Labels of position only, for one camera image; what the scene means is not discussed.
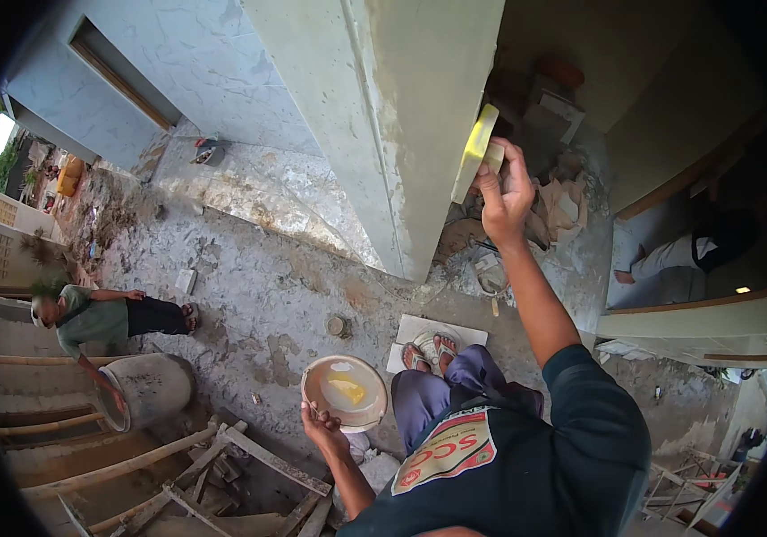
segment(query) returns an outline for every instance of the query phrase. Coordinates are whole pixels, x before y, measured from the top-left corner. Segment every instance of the person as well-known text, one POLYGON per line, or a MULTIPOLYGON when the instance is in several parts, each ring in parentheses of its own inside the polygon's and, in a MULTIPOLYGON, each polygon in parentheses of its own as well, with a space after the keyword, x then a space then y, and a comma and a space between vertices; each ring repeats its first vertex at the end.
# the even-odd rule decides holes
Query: person
POLYGON ((376 497, 353 462, 340 420, 301 404, 306 435, 321 450, 353 535, 619 535, 642 501, 651 453, 631 396, 592 359, 523 238, 534 188, 523 153, 504 138, 504 181, 484 164, 482 225, 502 254, 521 323, 552 399, 506 382, 481 345, 455 348, 438 334, 442 378, 421 350, 404 352, 392 381, 407 458, 376 497))
MULTIPOLYGON (((710 189, 711 204, 716 202, 716 192, 716 186, 710 189)), ((767 196, 759 199, 755 209, 713 209, 708 221, 675 241, 661 244, 648 255, 639 245, 631 270, 613 271, 614 276, 620 284, 632 285, 671 266, 689 266, 708 274, 752 248, 766 219, 767 196)))
POLYGON ((120 392, 88 361, 80 345, 86 341, 120 343, 149 332, 189 334, 198 325, 198 312, 194 304, 178 306, 146 296, 140 290, 92 290, 65 285, 57 300, 45 295, 33 297, 31 319, 36 327, 56 328, 61 348, 98 385, 112 393, 123 412, 120 392))

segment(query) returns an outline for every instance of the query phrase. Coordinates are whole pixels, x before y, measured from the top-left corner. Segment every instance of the yellow sponge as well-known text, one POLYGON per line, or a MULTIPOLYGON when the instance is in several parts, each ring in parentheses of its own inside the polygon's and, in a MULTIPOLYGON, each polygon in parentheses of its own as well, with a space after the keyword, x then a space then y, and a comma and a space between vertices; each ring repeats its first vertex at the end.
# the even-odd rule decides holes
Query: yellow sponge
POLYGON ((466 140, 464 155, 461 157, 461 167, 458 168, 458 176, 454 180, 452 188, 452 201, 456 204, 464 203, 466 191, 473 184, 476 172, 482 159, 485 158, 485 151, 488 147, 488 140, 491 139, 491 131, 496 124, 496 118, 499 117, 499 110, 494 105, 486 104, 479 114, 479 120, 473 125, 473 131, 466 140))

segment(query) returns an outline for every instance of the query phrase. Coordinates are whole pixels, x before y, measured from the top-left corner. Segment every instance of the scc logo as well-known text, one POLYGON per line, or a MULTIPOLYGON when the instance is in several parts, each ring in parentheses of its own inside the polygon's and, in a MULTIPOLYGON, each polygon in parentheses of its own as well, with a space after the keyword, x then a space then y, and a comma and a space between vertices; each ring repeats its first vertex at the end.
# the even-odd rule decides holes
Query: scc logo
POLYGON ((401 479, 400 486, 410 486, 410 483, 418 479, 421 473, 422 473, 422 470, 420 470, 419 468, 410 470, 410 472, 406 476, 404 476, 403 479, 401 479))

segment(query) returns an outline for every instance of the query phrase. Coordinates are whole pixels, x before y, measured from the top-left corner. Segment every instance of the bucket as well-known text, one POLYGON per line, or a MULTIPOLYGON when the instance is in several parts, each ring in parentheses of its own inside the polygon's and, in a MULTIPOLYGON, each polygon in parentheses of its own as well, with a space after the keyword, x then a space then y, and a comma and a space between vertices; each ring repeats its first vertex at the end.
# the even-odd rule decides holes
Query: bucket
POLYGON ((124 413, 112 393, 97 386, 97 406, 106 423, 119 432, 144 429, 178 414, 189 402, 193 382, 182 367, 183 360, 166 353, 123 358, 99 371, 120 390, 127 403, 124 413))
POLYGON ((315 360, 303 371, 300 391, 318 412, 341 418, 341 430, 363 432, 381 423, 389 395, 381 376, 360 358, 345 354, 315 360))

